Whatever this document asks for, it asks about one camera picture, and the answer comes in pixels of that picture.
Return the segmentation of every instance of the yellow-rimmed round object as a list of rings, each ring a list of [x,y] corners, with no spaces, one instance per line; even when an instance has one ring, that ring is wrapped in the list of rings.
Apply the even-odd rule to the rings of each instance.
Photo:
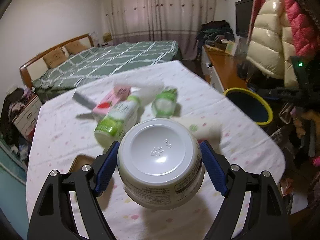
[[[257,125],[263,127],[272,122],[273,111],[270,105],[258,94],[244,88],[229,88],[223,94]]]

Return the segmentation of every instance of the yellow ring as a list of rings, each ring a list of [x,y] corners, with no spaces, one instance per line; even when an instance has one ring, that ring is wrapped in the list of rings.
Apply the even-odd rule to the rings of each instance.
[[[248,89],[244,89],[244,88],[229,88],[227,90],[225,90],[223,92],[223,94],[226,96],[230,91],[242,91],[243,93],[246,93],[247,95],[252,96],[253,98],[257,99],[267,110],[268,112],[268,121],[266,122],[256,122],[257,125],[259,126],[266,126],[268,124],[270,124],[273,120],[273,111],[270,107],[270,105],[267,103],[266,100],[264,100],[261,96],[259,96],[258,94],[248,90]]]

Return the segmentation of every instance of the pink dot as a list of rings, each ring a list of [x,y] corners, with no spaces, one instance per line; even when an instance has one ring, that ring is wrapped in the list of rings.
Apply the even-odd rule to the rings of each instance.
[[[132,215],[131,216],[131,218],[134,219],[134,220],[138,219],[138,217],[139,217],[138,215]]]

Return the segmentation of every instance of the white tablecloth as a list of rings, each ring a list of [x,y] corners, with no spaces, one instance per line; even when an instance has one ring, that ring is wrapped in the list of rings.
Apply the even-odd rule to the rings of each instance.
[[[113,87],[113,80],[162,81],[178,88],[181,116],[206,116],[222,123],[221,151],[230,163],[237,163],[245,171],[260,174],[271,172],[279,182],[285,167],[284,156],[278,146],[251,119],[204,80],[186,69],[179,61],[122,72],[97,80],[78,90],[95,101],[101,100]],[[102,154],[93,131],[96,122],[76,118],[88,110],[72,100],[73,91],[66,92],[47,103],[40,110],[31,148],[27,174],[27,208],[29,218],[49,172],[53,169],[68,172],[79,154],[96,157]],[[153,118],[150,106],[141,120]],[[88,237],[79,206],[72,194],[72,208],[80,235]],[[153,211],[133,202],[125,193],[116,170],[99,203],[117,239],[143,240],[202,240],[213,223],[223,201],[215,191],[208,174],[199,192],[185,205],[168,211]],[[246,194],[234,234],[245,221],[250,195]]]

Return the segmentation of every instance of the white plastic jar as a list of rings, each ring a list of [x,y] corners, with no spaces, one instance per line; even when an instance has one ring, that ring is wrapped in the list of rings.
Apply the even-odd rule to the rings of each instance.
[[[181,124],[156,118],[132,127],[118,151],[124,189],[143,207],[167,210],[189,201],[204,178],[195,137]]]

